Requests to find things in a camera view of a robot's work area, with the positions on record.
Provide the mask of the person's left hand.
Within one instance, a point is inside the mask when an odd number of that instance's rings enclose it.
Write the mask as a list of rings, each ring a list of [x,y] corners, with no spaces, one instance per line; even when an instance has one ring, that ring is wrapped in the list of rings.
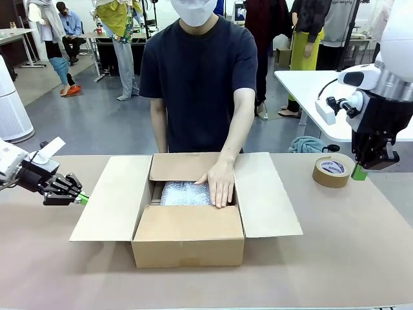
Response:
[[[194,184],[208,183],[212,205],[220,209],[232,202],[234,190],[234,162],[220,159]]]

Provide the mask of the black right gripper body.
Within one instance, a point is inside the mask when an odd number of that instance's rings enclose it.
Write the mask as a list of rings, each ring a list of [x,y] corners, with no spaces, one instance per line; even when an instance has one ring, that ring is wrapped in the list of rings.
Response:
[[[352,131],[359,134],[386,134],[396,137],[408,127],[412,118],[412,102],[396,101],[359,91],[363,98],[361,112],[350,120]]]

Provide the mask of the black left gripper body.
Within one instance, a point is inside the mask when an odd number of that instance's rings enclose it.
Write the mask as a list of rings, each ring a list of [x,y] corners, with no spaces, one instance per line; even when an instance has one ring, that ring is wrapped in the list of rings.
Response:
[[[37,192],[39,194],[44,193],[44,187],[56,174],[57,169],[52,171],[40,169],[37,171],[31,171],[29,169],[22,169],[19,172],[19,186],[30,191]]]

